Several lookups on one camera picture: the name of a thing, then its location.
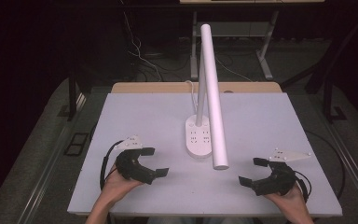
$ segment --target dark background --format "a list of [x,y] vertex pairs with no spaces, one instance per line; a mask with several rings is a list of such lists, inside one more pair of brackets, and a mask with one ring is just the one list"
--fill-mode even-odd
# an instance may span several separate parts
[[[357,3],[327,1],[323,7],[296,10],[284,7],[274,37],[334,41],[339,27],[346,25],[339,15],[350,16],[347,12]],[[191,34],[189,10],[129,14],[133,32],[143,39],[145,46],[173,58],[178,52],[177,37]],[[247,20],[250,16],[258,20],[262,15],[238,11],[219,16],[208,11],[200,13],[201,18],[231,21]],[[70,73],[76,74],[77,84],[84,92],[92,86],[131,80],[128,46],[128,30],[118,10],[62,8],[48,0],[0,1],[0,186],[58,85]],[[358,108],[358,32],[333,72],[337,85]]]

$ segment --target white desk lamp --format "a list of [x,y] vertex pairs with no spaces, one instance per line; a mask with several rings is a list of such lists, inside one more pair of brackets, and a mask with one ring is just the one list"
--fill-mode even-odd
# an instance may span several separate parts
[[[197,115],[186,121],[186,146],[191,157],[207,158],[213,154],[215,170],[228,169],[225,130],[217,84],[211,27],[201,26],[200,77]],[[203,116],[205,92],[208,94],[210,119]]]

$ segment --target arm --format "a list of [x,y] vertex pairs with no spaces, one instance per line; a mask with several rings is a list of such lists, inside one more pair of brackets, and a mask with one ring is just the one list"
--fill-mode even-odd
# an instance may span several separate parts
[[104,224],[110,208],[132,189],[143,184],[136,180],[125,179],[118,173],[115,165],[113,165],[111,171],[113,173],[107,177],[103,190],[92,207],[86,224]]
[[295,224],[313,223],[297,184],[283,196],[274,193],[265,195],[265,197],[273,201],[290,222]]

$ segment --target floor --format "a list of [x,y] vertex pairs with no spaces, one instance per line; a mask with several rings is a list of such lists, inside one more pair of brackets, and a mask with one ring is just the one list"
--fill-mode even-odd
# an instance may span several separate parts
[[[216,38],[214,41],[219,81],[265,81],[255,57],[262,41],[257,38]],[[133,81],[185,81],[189,79],[189,40],[180,39],[177,59],[163,55],[145,55],[152,64],[141,62],[134,70]],[[282,83],[318,62],[329,46],[326,40],[273,40],[266,60],[275,82]],[[337,151],[349,151],[358,168],[358,113],[345,95],[334,90],[333,105],[339,106],[346,120],[329,124],[321,115],[322,93],[307,95],[304,78],[284,91],[310,140],[315,154],[336,194],[343,217],[320,218],[317,223],[358,223],[358,177],[345,167],[346,178]],[[78,174],[87,154],[90,136],[98,121],[110,86],[95,86],[91,93],[80,94],[78,112],[67,121],[67,80],[51,95],[20,156],[0,189],[0,223],[84,223],[84,217],[66,212]],[[75,133],[87,133],[88,141],[80,156],[64,156],[63,152]],[[285,223],[282,217],[260,218],[263,223]]]

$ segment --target lamp base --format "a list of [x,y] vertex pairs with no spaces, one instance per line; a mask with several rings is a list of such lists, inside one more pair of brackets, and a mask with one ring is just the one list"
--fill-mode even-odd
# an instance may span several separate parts
[[207,117],[202,116],[199,127],[196,118],[197,115],[193,115],[186,120],[187,152],[194,159],[204,159],[212,154],[211,128]]

